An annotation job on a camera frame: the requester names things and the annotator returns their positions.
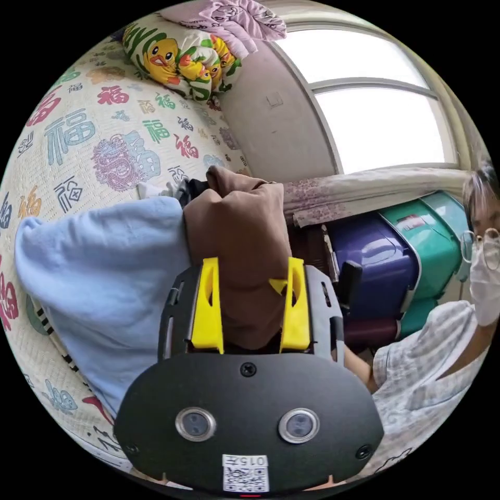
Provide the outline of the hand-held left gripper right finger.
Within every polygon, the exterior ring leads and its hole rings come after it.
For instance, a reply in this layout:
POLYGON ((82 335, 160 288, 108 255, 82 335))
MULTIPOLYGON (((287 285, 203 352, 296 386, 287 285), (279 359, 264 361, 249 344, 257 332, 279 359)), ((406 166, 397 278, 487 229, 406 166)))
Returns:
POLYGON ((304 261, 290 257, 287 272, 285 279, 269 279, 271 287, 285 299, 279 353, 303 353, 311 344, 304 261))

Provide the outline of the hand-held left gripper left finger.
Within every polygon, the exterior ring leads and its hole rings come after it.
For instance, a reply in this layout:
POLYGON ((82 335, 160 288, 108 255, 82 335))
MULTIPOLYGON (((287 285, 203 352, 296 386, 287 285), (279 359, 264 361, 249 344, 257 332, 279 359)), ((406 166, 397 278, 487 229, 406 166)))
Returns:
POLYGON ((204 259, 201 267, 191 344, 197 350, 224 353, 217 257, 204 259))

